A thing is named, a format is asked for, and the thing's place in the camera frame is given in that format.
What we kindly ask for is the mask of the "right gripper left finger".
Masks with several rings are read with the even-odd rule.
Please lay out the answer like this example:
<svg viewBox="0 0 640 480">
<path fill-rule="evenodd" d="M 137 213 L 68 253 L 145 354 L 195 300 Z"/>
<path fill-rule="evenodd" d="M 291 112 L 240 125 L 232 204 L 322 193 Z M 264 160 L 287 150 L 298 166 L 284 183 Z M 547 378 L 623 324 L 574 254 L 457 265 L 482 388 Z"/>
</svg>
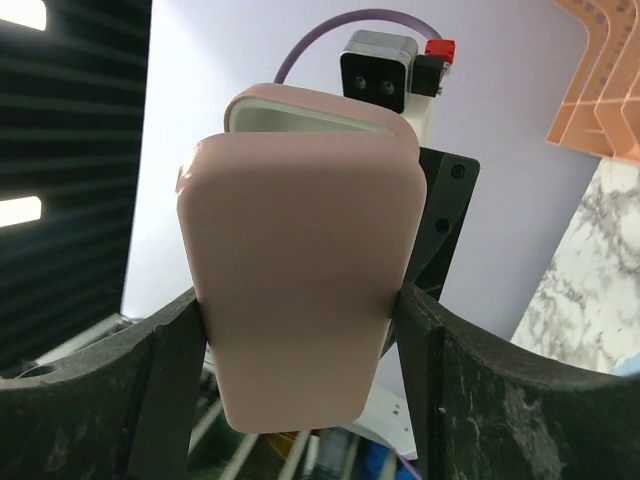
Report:
<svg viewBox="0 0 640 480">
<path fill-rule="evenodd" d="M 4 479 L 181 479 L 206 346 L 195 294 L 1 383 Z"/>
</svg>

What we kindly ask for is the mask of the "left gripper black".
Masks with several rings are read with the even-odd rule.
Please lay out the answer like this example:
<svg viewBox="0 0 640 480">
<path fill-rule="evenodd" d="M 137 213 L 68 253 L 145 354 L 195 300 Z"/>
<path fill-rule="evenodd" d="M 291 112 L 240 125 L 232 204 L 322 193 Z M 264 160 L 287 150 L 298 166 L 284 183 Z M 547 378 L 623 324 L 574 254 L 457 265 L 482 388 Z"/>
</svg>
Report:
<svg viewBox="0 0 640 480">
<path fill-rule="evenodd" d="M 439 300 L 480 164 L 469 157 L 426 147 L 420 149 L 419 164 L 427 181 L 427 196 L 405 281 Z"/>
</svg>

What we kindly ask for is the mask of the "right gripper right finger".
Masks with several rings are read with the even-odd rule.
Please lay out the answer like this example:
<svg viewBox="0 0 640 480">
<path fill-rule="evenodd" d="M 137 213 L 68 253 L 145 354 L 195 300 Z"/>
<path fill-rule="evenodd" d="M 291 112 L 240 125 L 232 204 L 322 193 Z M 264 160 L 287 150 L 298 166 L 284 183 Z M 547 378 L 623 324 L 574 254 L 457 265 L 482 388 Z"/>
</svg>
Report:
<svg viewBox="0 0 640 480">
<path fill-rule="evenodd" d="M 426 479 L 635 479 L 639 379 L 524 350 L 414 285 L 394 328 Z"/>
</svg>

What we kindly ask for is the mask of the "pink glasses case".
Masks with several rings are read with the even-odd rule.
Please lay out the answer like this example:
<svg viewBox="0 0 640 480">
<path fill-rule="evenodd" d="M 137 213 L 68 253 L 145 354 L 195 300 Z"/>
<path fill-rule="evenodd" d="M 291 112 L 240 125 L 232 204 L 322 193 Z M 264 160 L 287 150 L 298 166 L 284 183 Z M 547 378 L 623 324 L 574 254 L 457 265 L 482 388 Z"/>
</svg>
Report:
<svg viewBox="0 0 640 480">
<path fill-rule="evenodd" d="M 342 426 L 364 410 L 423 215 L 399 114 L 263 83 L 183 162 L 177 214 L 230 426 Z"/>
</svg>

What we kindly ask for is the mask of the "peach desk file organizer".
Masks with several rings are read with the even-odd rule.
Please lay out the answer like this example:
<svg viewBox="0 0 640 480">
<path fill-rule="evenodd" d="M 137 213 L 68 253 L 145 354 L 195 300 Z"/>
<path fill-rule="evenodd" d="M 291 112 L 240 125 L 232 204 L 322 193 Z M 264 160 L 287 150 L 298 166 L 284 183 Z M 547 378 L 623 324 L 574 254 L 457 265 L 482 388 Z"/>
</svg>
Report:
<svg viewBox="0 0 640 480">
<path fill-rule="evenodd" d="M 639 3 L 558 1 L 587 45 L 547 141 L 594 156 L 639 162 Z"/>
</svg>

